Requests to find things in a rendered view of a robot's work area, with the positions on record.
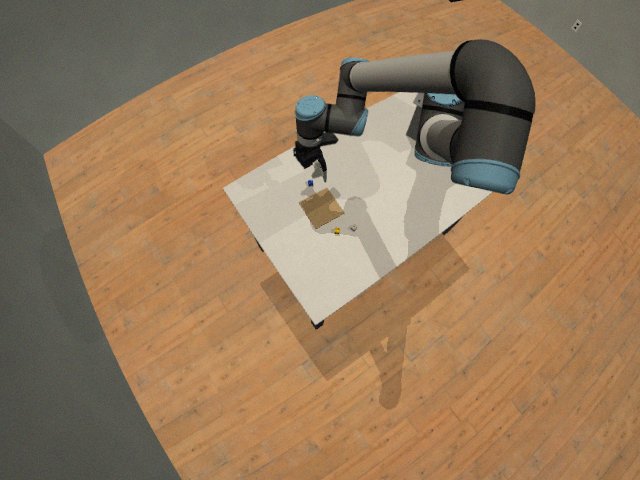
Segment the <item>tan flat mat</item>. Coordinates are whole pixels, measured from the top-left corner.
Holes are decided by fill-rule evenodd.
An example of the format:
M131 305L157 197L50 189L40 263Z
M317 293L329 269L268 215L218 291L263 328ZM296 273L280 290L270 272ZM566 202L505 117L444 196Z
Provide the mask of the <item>tan flat mat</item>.
M328 188L299 202L315 229L345 214Z

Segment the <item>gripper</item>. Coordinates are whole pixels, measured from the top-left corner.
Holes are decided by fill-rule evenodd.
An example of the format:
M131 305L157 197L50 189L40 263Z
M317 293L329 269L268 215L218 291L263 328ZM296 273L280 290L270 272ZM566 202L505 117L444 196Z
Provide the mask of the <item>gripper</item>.
M312 178L323 176L324 183L326 183L327 167L326 167L326 162L320 147L302 146L297 140L295 141L295 148L293 148L293 153L294 153L294 157L296 156L296 159L303 166L304 169L310 167L311 165L313 165L313 162L319 159L318 162L314 163L315 170L313 171L311 176Z

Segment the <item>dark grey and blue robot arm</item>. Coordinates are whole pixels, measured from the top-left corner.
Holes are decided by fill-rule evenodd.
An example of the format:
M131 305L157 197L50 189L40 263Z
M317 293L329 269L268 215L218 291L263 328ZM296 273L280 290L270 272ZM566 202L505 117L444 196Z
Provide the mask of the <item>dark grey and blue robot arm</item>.
M456 184L501 194L515 190L536 101L525 67L510 50L478 39L461 43L454 52L376 61L346 58L336 104L315 95L297 102L298 142L320 147L336 144L334 133L361 136L369 91L424 93L417 159L451 167Z

